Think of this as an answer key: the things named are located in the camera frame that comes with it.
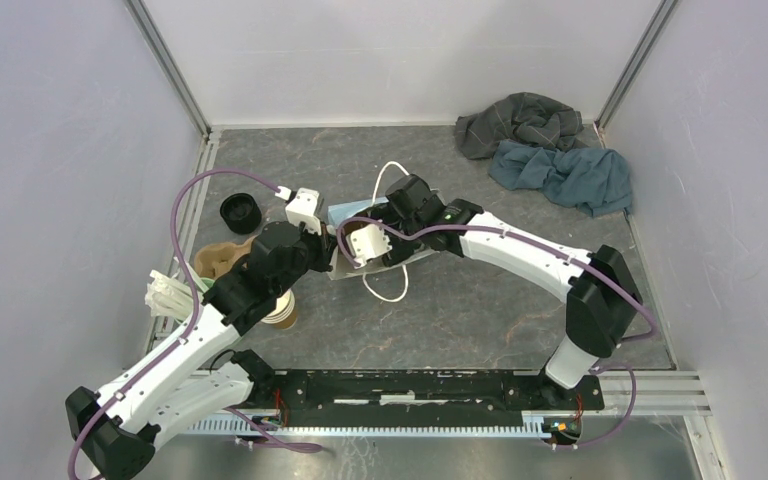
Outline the light blue paper bag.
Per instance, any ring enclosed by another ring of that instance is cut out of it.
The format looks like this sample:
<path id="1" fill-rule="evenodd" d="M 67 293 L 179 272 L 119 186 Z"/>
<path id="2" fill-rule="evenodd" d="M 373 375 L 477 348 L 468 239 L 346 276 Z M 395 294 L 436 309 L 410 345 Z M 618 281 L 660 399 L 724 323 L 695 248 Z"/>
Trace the light blue paper bag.
<path id="1" fill-rule="evenodd" d="M 348 254 L 338 247 L 335 250 L 332 266 L 328 274 L 330 280 L 345 280 L 360 278 L 367 291 L 382 302 L 397 303 L 408 293 L 410 278 L 407 266 L 418 260 L 434 254 L 428 247 L 419 243 L 411 246 L 400 238 L 390 236 L 381 227 L 355 221 L 354 217 L 366 214 L 369 216 L 375 207 L 387 207 L 387 200 L 382 195 L 381 183 L 384 173 L 395 168 L 402 173 L 403 179 L 409 174 L 408 170 L 398 162 L 389 161 L 379 170 L 369 200 L 339 204 L 328 208 L 329 231 L 345 225 L 337 232 L 337 238 L 345 242 Z M 368 276 L 393 269 L 400 269 L 403 277 L 403 289 L 394 298 L 388 298 L 378 293 L 369 283 Z"/>

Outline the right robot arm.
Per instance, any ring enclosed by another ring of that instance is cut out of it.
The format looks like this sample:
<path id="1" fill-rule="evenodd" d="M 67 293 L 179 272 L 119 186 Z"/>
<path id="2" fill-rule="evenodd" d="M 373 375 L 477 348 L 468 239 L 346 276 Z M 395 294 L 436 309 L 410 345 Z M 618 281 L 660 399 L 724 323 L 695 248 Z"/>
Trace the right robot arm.
<path id="1" fill-rule="evenodd" d="M 406 263 L 427 250 L 499 267 L 551 293 L 565 306 L 565 333 L 537 382 L 540 400 L 562 408 L 597 363 L 626 340 L 641 309 L 638 286 L 622 254 L 590 252 L 517 229 L 464 199 L 446 202 L 416 175 L 394 183 L 385 202 L 359 215 L 345 240 L 354 261 Z"/>

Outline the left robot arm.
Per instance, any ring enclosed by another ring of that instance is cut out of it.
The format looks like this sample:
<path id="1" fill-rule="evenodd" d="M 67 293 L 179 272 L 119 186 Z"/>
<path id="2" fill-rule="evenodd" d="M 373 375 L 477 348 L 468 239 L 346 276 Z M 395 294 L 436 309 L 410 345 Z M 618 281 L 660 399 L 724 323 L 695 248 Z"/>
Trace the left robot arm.
<path id="1" fill-rule="evenodd" d="M 207 360 L 235 344 L 276 310 L 304 275 L 332 269 L 335 236 L 323 224 L 266 225 L 230 270 L 195 297 L 174 333 L 126 372 L 96 390 L 79 387 L 66 399 L 74 443 L 67 475 L 84 455 L 102 479 L 132 479 L 172 438 L 213 414 L 245 402 L 266 405 L 273 379 L 236 354 L 218 372 L 189 382 Z"/>

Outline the stack of paper cups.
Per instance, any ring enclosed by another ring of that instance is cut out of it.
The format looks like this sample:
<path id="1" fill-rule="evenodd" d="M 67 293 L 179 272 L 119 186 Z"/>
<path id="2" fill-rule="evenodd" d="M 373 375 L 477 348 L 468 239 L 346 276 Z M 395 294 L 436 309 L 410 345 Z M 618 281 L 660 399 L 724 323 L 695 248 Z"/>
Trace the stack of paper cups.
<path id="1" fill-rule="evenodd" d="M 260 320 L 261 323 L 278 330 L 291 328 L 297 321 L 298 310 L 296 298 L 291 290 L 281 295 L 272 312 Z"/>

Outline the stack of black lids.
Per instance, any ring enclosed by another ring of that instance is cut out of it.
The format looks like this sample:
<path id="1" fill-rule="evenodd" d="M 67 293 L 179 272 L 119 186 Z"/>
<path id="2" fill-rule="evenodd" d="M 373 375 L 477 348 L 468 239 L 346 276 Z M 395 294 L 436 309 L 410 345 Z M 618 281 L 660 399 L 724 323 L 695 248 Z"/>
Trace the stack of black lids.
<path id="1" fill-rule="evenodd" d="M 228 196 L 221 203 L 219 212 L 228 229 L 238 235 L 255 232 L 263 220 L 260 207 L 248 193 Z"/>

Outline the grey crumpled cloth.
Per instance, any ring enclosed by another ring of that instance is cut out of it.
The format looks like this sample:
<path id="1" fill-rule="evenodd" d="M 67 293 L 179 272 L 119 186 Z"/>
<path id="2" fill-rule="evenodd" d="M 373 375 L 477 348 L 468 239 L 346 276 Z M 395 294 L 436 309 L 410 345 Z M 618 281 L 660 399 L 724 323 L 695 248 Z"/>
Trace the grey crumpled cloth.
<path id="1" fill-rule="evenodd" d="M 569 105 L 540 94 L 510 94 L 484 110 L 457 119 L 454 141 L 470 160 L 493 157 L 505 140 L 558 151 L 583 148 L 581 113 Z"/>

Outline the brown cardboard cup carrier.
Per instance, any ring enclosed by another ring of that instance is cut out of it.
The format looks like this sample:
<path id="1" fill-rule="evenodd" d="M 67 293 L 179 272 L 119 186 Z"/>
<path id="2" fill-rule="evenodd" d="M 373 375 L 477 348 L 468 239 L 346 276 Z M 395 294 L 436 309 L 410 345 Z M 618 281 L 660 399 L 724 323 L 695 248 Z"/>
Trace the brown cardboard cup carrier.
<path id="1" fill-rule="evenodd" d="M 254 237 L 242 244 L 213 243 L 201 248 L 194 257 L 193 268 L 199 277 L 218 279 L 228 273 L 234 264 L 251 251 Z"/>

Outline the blue crumpled cloth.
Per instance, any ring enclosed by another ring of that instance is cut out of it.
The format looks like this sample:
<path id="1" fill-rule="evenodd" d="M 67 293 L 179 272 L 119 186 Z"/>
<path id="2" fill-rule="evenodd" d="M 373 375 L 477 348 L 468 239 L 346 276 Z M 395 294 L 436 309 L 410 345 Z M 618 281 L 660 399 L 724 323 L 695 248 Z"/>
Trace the blue crumpled cloth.
<path id="1" fill-rule="evenodd" d="M 550 202 L 602 216 L 632 207 L 630 169 L 617 151 L 606 148 L 552 150 L 501 142 L 488 168 L 507 190 L 535 190 Z"/>

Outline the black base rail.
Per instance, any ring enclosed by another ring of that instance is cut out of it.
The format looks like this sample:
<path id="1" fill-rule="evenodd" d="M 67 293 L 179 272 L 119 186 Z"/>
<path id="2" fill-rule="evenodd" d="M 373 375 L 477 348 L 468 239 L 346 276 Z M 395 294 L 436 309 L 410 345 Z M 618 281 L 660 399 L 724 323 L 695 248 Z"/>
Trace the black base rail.
<path id="1" fill-rule="evenodd" d="M 257 422 L 282 437 L 548 439 L 605 408 L 597 377 L 572 390 L 516 370 L 277 371 L 232 414 L 220 411 L 191 434 L 256 436 Z"/>

